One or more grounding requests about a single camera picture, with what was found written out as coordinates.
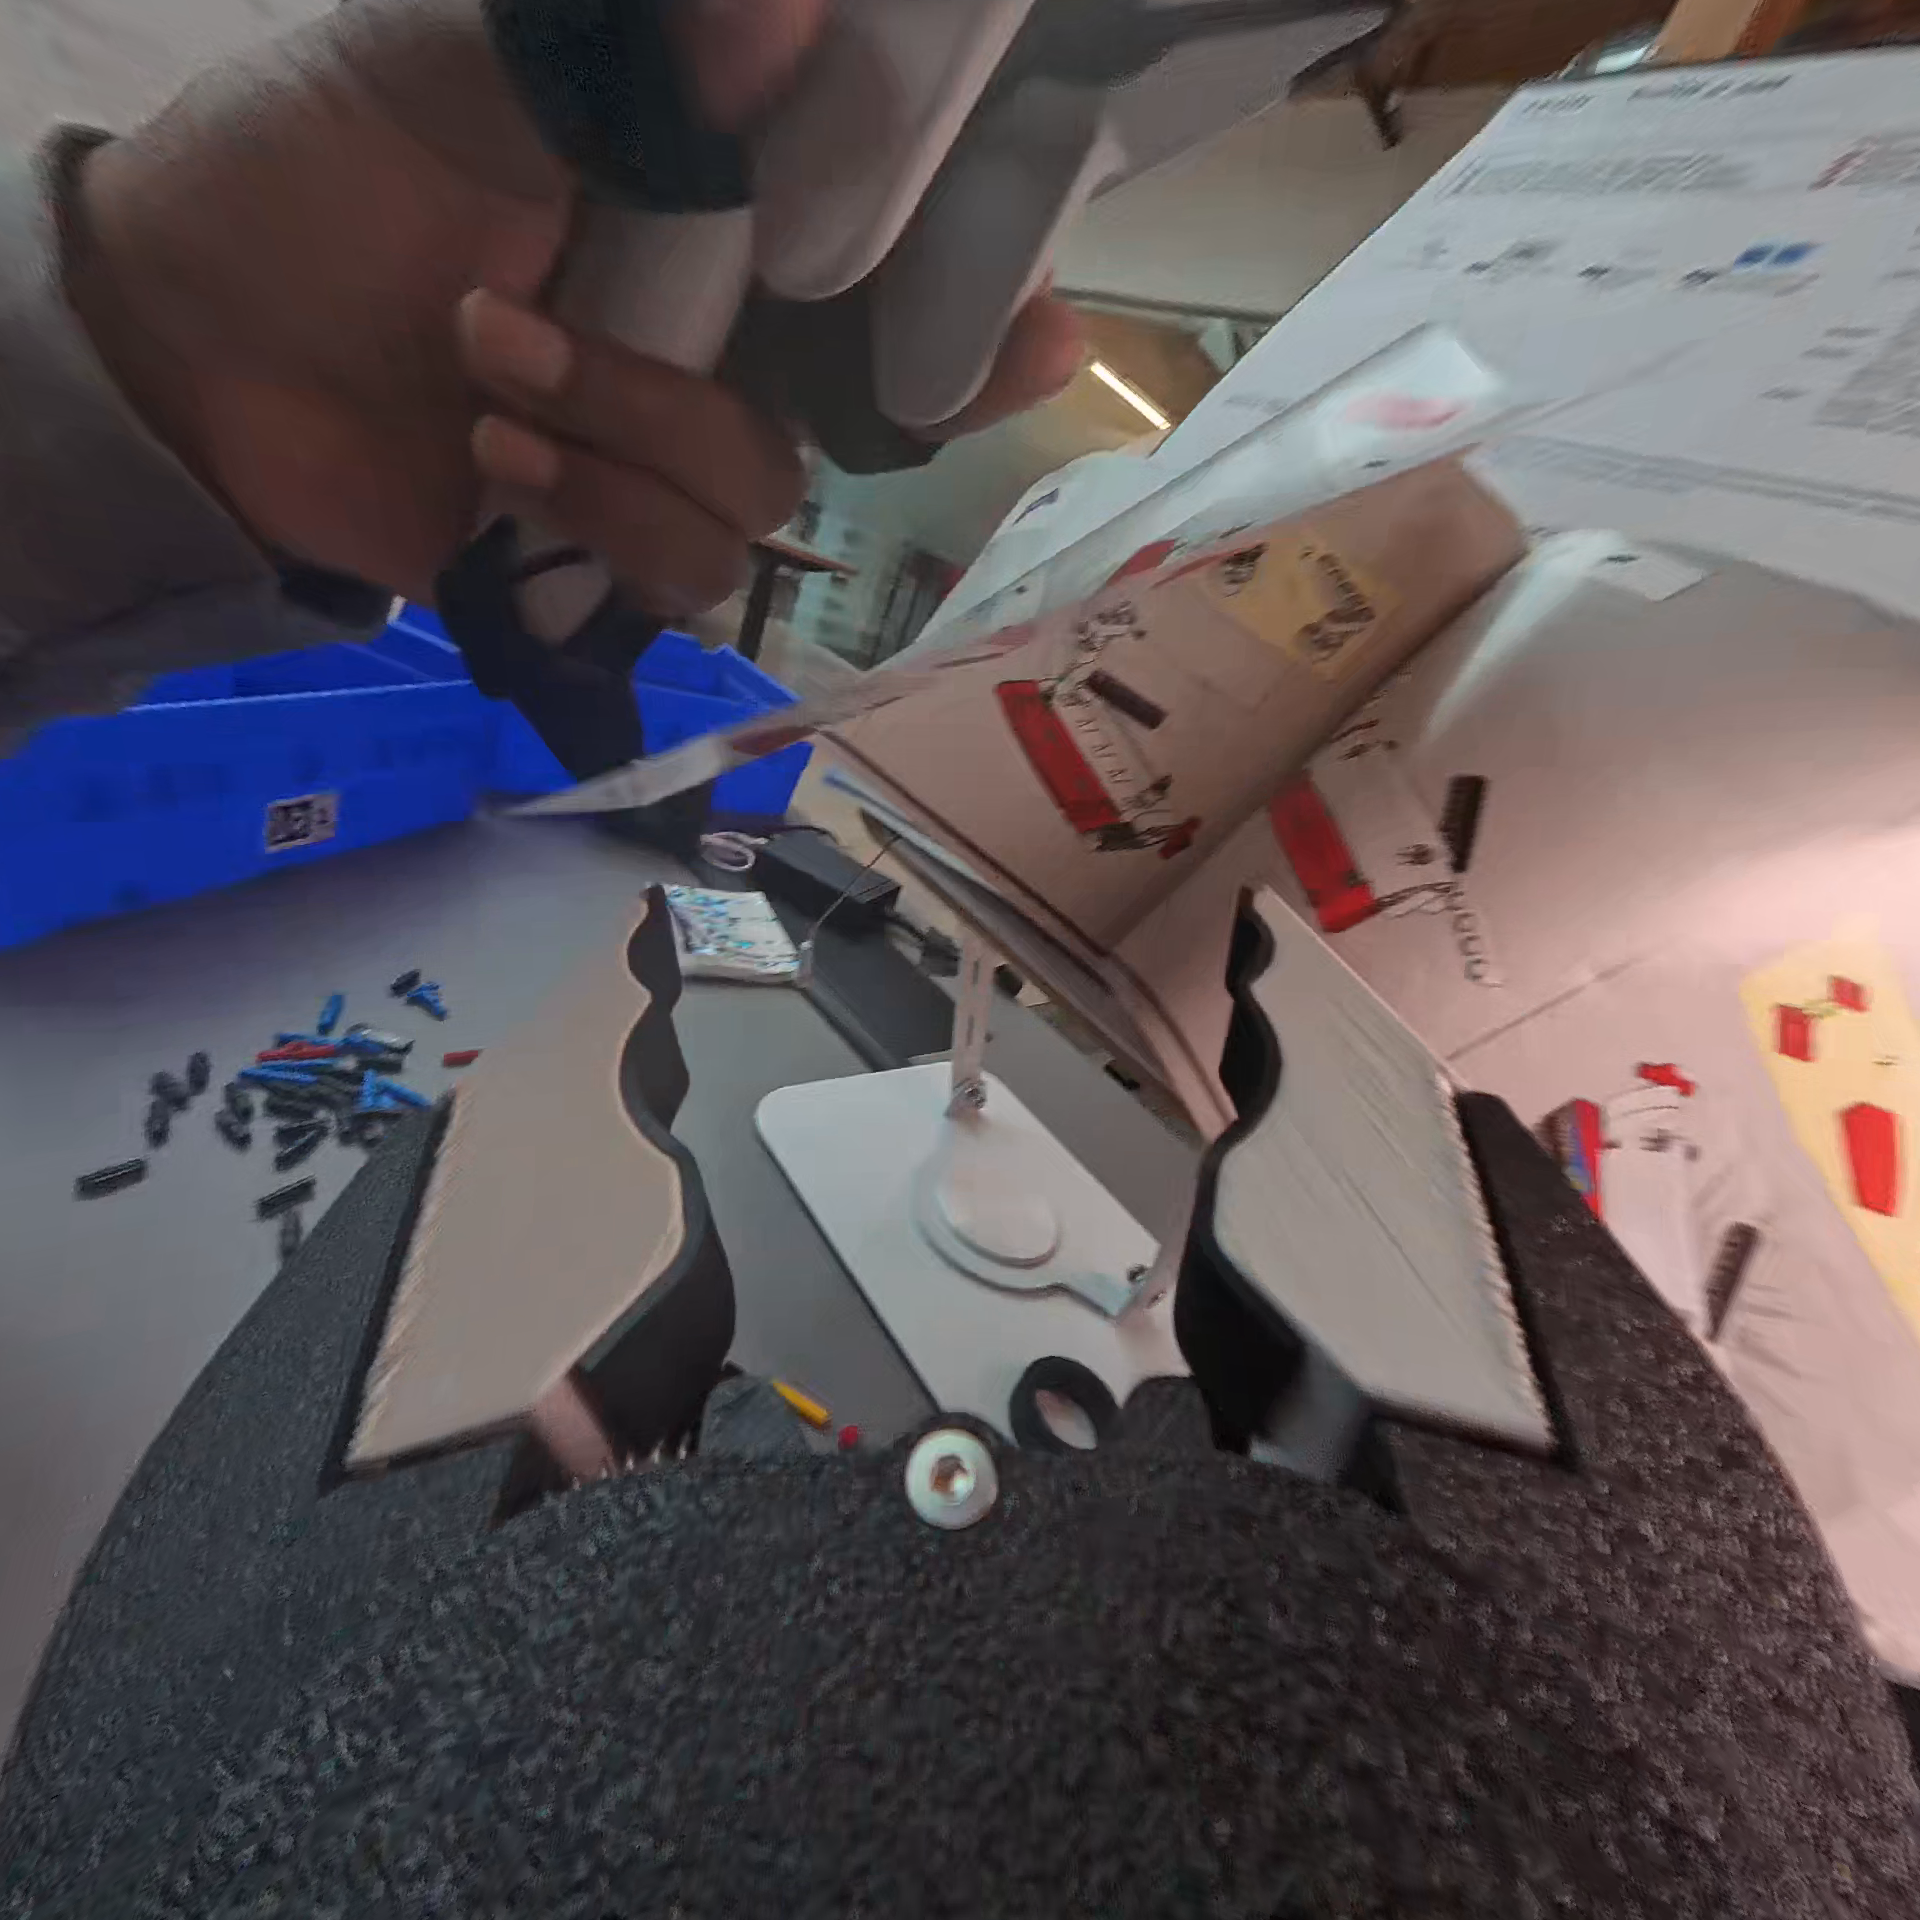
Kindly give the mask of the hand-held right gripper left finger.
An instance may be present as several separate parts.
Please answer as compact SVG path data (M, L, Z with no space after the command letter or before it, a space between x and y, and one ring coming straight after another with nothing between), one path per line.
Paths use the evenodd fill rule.
M347 1410L347 1475L518 1443L565 1484L685 1443L735 1336L680 1139L666 887L444 1097Z

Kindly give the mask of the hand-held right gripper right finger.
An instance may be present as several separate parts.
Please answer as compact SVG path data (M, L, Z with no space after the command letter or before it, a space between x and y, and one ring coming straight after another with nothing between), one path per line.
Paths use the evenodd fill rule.
M1553 1460L1553 1404L1430 1049L1269 887L1240 896L1173 1332L1227 1453L1365 1484L1381 1427Z

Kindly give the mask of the building instruction booklet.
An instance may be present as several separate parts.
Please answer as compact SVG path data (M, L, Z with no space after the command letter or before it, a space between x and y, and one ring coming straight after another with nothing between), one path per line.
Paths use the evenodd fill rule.
M1208 1135L1204 978L1227 896L1277 892L1546 1135L1913 1684L1918 598L1529 528L1530 400L1414 328L1208 454L1071 463L931 649L550 808L813 735Z

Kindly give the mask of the person's left forearm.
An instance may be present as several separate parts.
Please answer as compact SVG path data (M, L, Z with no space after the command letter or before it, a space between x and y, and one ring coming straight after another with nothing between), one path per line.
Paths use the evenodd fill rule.
M5 753L167 673L368 639L395 596L262 549L137 420L68 305L109 130L5 154Z

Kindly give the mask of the grey desk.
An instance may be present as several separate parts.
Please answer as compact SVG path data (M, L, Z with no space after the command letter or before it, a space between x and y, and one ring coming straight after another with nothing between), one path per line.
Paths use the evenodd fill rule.
M5 954L5 1726L89 1547L181 1398L273 1278L269 1154L206 1101L143 1181L76 1180L143 1146L146 1081L235 1067L326 997L444 1050L511 1037L670 867L590 824L471 820ZM691 1151L733 1261L733 1362L868 1439L931 1398L756 1134L768 1090L862 1058L793 990L697 982L675 1012Z

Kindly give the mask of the white printed task sheet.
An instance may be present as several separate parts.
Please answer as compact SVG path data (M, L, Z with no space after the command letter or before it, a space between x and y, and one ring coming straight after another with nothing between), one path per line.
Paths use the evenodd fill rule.
M1200 463L1406 333L1496 381L1524 519L1918 614L1918 49L1523 87L1167 437Z

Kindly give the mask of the person's left hand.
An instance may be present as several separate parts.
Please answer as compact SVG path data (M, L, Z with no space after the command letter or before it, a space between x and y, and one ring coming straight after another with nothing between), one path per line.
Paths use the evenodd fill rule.
M538 313L572 215L480 2L342 2L82 159L68 298L258 545L428 598L503 506L691 616L802 458L724 385Z

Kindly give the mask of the pile of small connector pins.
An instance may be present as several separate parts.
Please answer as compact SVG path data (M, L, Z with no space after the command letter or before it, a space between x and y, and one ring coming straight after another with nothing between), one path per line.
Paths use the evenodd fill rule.
M431 1065L461 1079L480 1058L480 1049L446 1049L417 1060L413 1033L352 1021L348 1000L334 993L307 1028L278 1028L225 1079L216 1079L206 1049L188 1050L181 1067L156 1067L141 1108L141 1154L77 1171L72 1197L94 1204L141 1188L181 1119L206 1115L213 1139L233 1155L247 1155L266 1139L272 1181L252 1202L252 1218L273 1232L278 1261L288 1261L321 1218L316 1155L375 1154L413 1118L444 1105L444 1090L424 1081Z

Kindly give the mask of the white book stand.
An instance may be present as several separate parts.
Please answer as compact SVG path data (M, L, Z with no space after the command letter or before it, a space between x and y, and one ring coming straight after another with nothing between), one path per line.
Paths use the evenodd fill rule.
M943 1065L772 1090L757 1135L935 1407L1012 1439L1037 1362L1086 1422L1190 1362L1159 1240L985 1067L993 963L968 934Z

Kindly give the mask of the holographic sticker sheet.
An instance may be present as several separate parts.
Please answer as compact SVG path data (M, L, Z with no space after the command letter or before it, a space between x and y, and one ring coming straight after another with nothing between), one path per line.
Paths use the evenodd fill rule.
M788 934L768 896L666 885L663 906L683 979L802 982L806 948Z

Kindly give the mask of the black rubber toy tyre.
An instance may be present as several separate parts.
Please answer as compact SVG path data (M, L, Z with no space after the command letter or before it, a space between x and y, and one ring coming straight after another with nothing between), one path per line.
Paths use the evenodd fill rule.
M1067 1354L1036 1357L1010 1398L1010 1433L1027 1453L1096 1453L1116 1416L1107 1380Z

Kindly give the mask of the black power adapter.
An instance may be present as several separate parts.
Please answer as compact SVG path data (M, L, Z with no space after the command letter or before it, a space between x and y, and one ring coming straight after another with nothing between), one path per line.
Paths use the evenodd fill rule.
M765 837L752 874L757 892L801 912L806 923L848 938L884 931L902 897L875 857L856 860L832 832L813 827Z

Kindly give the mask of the blue storage bin with tag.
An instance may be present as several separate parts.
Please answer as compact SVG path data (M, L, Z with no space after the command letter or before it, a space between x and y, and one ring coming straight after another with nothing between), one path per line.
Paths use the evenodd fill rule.
M431 611L372 639L156 678L5 759L5 948L572 786Z

